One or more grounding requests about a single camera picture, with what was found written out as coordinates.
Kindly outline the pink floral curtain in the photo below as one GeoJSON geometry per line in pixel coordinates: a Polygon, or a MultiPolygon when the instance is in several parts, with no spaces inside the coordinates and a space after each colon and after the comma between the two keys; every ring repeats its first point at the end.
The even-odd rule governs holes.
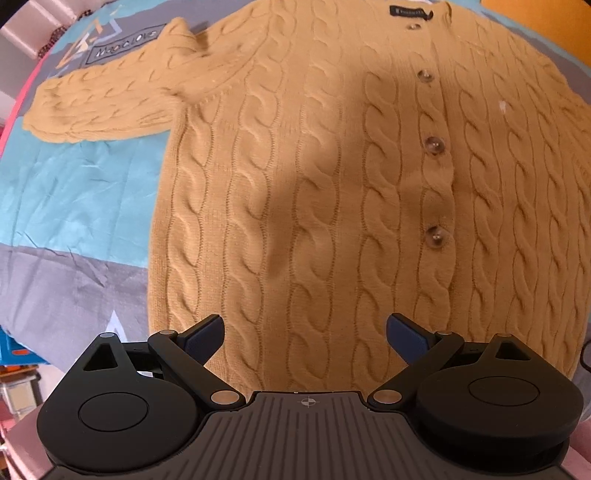
{"type": "Polygon", "coordinates": [[[61,25],[36,10],[21,10],[1,28],[1,117],[6,119],[37,64],[37,52],[61,25]]]}

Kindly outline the orange headboard panel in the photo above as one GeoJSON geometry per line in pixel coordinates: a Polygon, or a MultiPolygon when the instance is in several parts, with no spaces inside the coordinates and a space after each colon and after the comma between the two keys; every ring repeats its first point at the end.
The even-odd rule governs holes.
{"type": "Polygon", "coordinates": [[[482,5],[533,30],[590,66],[590,4],[583,0],[484,0],[482,5]]]}

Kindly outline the blue storage box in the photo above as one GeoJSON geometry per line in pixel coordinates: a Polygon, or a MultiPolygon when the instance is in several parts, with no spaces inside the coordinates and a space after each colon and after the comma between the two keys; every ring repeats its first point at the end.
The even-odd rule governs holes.
{"type": "Polygon", "coordinates": [[[46,364],[46,361],[0,329],[0,364],[6,367],[24,366],[46,364]]]}

